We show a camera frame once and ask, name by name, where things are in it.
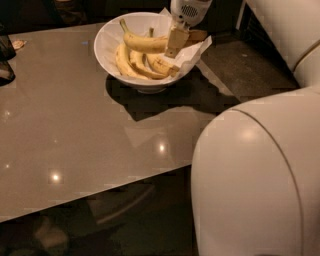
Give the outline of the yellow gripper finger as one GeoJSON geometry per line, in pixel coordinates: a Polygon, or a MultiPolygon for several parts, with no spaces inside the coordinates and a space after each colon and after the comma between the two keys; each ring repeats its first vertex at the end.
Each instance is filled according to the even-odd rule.
{"type": "Polygon", "coordinates": [[[186,44],[188,38],[189,28],[186,23],[173,22],[168,32],[165,55],[169,58],[175,58],[186,44]]]}

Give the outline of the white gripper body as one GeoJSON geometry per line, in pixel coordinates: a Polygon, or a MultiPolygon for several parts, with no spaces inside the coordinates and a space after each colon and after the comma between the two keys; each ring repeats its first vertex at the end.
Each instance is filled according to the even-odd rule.
{"type": "Polygon", "coordinates": [[[188,27],[198,25],[205,17],[213,0],[171,0],[172,19],[188,27]]]}

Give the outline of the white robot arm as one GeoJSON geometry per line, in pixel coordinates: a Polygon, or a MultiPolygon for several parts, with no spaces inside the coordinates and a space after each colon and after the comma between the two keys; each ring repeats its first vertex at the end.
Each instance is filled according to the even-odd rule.
{"type": "Polygon", "coordinates": [[[200,135],[199,256],[320,256],[320,0],[243,0],[299,84],[234,106],[200,135]]]}

